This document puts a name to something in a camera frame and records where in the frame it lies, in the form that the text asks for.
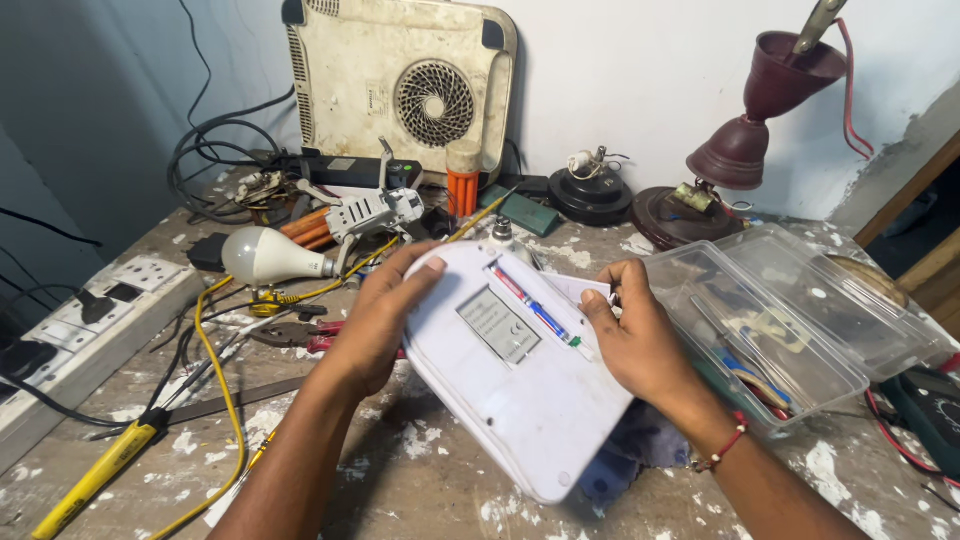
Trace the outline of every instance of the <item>hand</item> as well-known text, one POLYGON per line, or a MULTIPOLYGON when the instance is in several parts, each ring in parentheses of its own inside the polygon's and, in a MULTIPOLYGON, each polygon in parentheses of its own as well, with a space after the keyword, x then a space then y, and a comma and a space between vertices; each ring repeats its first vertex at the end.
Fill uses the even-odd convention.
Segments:
POLYGON ((324 359, 347 364, 349 379, 364 397, 379 392, 387 383, 407 314, 437 284, 446 262, 431 258, 407 281, 403 275, 414 261, 439 245, 441 242, 422 242, 404 247, 367 276, 347 322, 324 359))
POLYGON ((609 283, 620 297, 620 320, 603 295, 592 289, 581 296, 580 310, 593 325, 604 362, 616 380, 657 408, 670 397, 701 389, 666 310, 650 290, 643 262, 629 258, 610 264, 596 281, 609 283))

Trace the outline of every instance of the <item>led bulb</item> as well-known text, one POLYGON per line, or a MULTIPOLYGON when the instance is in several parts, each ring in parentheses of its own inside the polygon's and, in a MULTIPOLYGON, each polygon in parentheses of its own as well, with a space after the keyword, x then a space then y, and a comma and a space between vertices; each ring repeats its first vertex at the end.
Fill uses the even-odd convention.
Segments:
POLYGON ((247 227, 231 234, 221 257, 230 275, 253 286, 333 276, 333 260, 301 248, 283 233, 266 227, 247 227))

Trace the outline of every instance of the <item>pliers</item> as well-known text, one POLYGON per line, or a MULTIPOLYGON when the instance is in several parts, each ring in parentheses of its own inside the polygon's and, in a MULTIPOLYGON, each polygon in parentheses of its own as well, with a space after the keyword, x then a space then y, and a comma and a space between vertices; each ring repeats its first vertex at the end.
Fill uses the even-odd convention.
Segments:
MULTIPOLYGON (((251 337, 260 343, 274 347, 305 347, 307 353, 329 351, 345 321, 325 323, 276 323, 256 329, 251 337)), ((397 358, 406 358, 403 349, 396 352, 397 358)))

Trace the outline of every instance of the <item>workbench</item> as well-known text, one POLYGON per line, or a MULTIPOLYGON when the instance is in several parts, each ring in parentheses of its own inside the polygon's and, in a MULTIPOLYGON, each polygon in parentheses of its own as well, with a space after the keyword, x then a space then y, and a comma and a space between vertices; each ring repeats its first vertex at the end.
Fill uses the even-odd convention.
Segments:
MULTIPOLYGON (((214 191, 222 193, 225 188, 215 186, 214 191)), ((211 222, 188 226, 187 217, 187 211, 178 209, 117 261, 151 255, 187 264, 184 252, 190 242, 234 229, 211 222)), ((824 253, 870 262, 852 240, 829 224, 794 220, 781 224, 824 253)), ((485 227, 491 225, 488 220, 485 227)), ((580 278, 592 278, 608 262, 653 253, 650 243, 629 223, 593 228, 564 222, 547 238, 522 233, 519 239, 547 271, 580 278)), ((300 282, 286 290, 304 292, 317 285, 300 282)), ((346 289, 323 296, 318 304, 329 309, 324 320, 342 320, 354 296, 354 291, 346 289)), ((243 299, 238 295, 221 307, 243 299)), ((242 324, 244 317, 236 319, 236 324, 242 324)), ((216 343, 233 330, 214 329, 211 341, 216 343)), ((101 385, 79 411, 117 421, 137 417, 174 354, 176 341, 154 354, 147 350, 172 331, 170 325, 101 385)), ((201 358, 197 339, 190 356, 194 361, 201 358)), ((247 341, 225 370, 231 390, 236 391, 306 375, 318 361, 322 360, 305 350, 247 341)), ((221 395, 215 380, 207 380, 188 403, 221 395)), ((255 449, 274 428, 293 398, 287 394, 242 409, 249 447, 255 449)), ((112 439, 86 441, 100 431, 66 420, 0 478, 0 537, 29 537, 112 444, 112 439)), ((909 434, 899 434, 910 441, 907 448, 921 451, 909 434)), ((960 537, 960 516, 921 484, 931 483, 939 494, 957 503, 960 490, 951 493, 942 482, 931 481, 908 466, 883 438, 861 396, 832 407, 831 413, 805 419, 766 442, 793 471, 876 540, 960 537)), ((164 439, 107 486, 59 538, 146 538, 229 478, 237 457, 236 443, 226 413, 171 427, 164 439)), ((358 408, 338 470, 335 493, 324 516, 325 540, 749 538, 710 475, 688 469, 643 471, 605 515, 593 508, 579 488, 553 507, 526 500, 406 360, 398 361, 387 386, 358 408)), ((210 526, 197 519, 177 538, 200 539, 209 532, 210 526)))

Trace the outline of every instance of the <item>green tool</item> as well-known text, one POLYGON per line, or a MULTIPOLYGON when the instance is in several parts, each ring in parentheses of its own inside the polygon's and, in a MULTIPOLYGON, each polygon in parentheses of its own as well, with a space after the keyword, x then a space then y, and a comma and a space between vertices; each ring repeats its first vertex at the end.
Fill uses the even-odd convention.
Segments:
MULTIPOLYGON (((505 187, 491 185, 479 195, 477 207, 485 208, 506 194, 505 187)), ((560 214, 556 210, 538 205, 519 195, 507 199, 496 213, 509 217, 510 221, 541 238, 546 238, 560 224, 560 214)))

